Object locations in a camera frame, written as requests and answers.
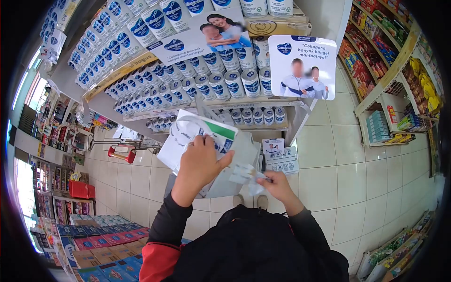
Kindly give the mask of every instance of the red shopping basket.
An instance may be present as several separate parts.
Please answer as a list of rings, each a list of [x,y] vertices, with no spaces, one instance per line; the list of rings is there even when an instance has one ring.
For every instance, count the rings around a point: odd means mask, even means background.
[[[74,198],[95,198],[96,188],[81,181],[69,180],[69,194]]]

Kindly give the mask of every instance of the store shelf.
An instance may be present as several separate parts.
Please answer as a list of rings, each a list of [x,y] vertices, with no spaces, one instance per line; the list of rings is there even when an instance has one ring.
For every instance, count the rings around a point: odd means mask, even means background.
[[[371,76],[373,77],[374,80],[374,84],[377,84],[379,82],[379,79],[377,78],[377,76],[374,74],[373,68],[369,65],[369,62],[365,59],[364,55],[362,54],[362,52],[360,51],[360,49],[357,47],[357,45],[355,44],[355,42],[352,40],[351,36],[349,36],[349,34],[345,33],[345,37],[351,42],[352,46],[354,47],[354,49],[357,51],[358,55],[360,56],[361,60],[363,61],[363,63],[367,66]]]
[[[382,4],[382,6],[384,6],[385,8],[387,8],[387,10],[389,10],[392,14],[394,14],[394,16],[403,24],[405,25],[406,28],[408,28],[409,30],[412,28],[410,24],[408,24],[405,19],[403,19],[392,7],[390,7],[387,3],[385,3],[382,0],[377,0],[379,3]]]
[[[385,35],[387,35],[388,39],[390,39],[390,41],[393,43],[393,45],[395,46],[396,49],[398,49],[398,51],[401,51],[402,47],[398,44],[398,42],[393,38],[393,36],[391,36],[390,32],[388,30],[385,29],[385,27],[382,26],[382,24],[375,18],[373,17],[373,15],[371,15],[370,12],[368,12],[367,10],[365,10],[364,8],[362,8],[362,6],[360,6],[357,2],[352,1],[352,3],[359,8],[362,12],[364,12],[370,19],[373,20],[373,22],[376,23],[376,25],[385,33]]]
[[[382,61],[384,62],[385,66],[387,68],[390,68],[390,64],[387,62],[387,60],[385,59],[384,55],[381,53],[381,51],[379,50],[379,48],[376,46],[376,44],[374,43],[374,41],[368,36],[368,34],[366,34],[363,29],[360,28],[360,26],[353,20],[349,20],[359,31],[360,33],[363,34],[363,36],[369,41],[369,43],[371,44],[371,46],[373,46],[374,50],[376,50],[376,52],[379,54],[379,56],[382,58]]]

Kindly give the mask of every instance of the promotional sign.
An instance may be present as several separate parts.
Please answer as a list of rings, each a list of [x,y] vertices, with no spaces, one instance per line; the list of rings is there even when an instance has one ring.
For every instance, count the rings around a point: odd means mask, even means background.
[[[335,98],[336,43],[333,40],[273,35],[268,41],[275,96]]]
[[[212,52],[252,47],[241,8],[202,13],[188,20],[190,30],[148,47],[165,65]]]

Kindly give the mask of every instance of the white tile floor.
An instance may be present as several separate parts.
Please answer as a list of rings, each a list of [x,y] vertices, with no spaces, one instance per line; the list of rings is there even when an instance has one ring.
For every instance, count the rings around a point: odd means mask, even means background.
[[[364,251],[413,225],[425,209],[435,209],[436,192],[428,177],[426,135],[418,134],[407,145],[363,149],[353,114],[357,95],[340,62],[336,89],[334,101],[317,102],[297,137],[300,170],[289,181],[331,248],[343,253],[349,273],[355,274]],[[105,132],[96,133],[96,139],[104,136]],[[80,169],[89,172],[96,186],[97,214],[118,213],[144,226],[152,224],[170,174],[156,156],[139,152],[130,165],[106,157],[97,145],[85,162]],[[255,207],[256,197],[246,193],[244,188],[245,205]],[[283,205],[266,194],[269,212],[284,212]],[[232,207],[232,197],[195,200],[184,237],[199,237]]]

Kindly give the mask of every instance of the shoe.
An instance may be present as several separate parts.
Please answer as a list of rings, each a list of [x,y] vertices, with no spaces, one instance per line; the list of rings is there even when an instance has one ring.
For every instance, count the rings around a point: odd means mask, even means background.
[[[264,209],[264,210],[268,210],[268,197],[265,195],[260,195],[257,198],[257,207]]]
[[[241,194],[233,196],[233,206],[236,208],[239,204],[244,205],[244,198],[241,196]]]

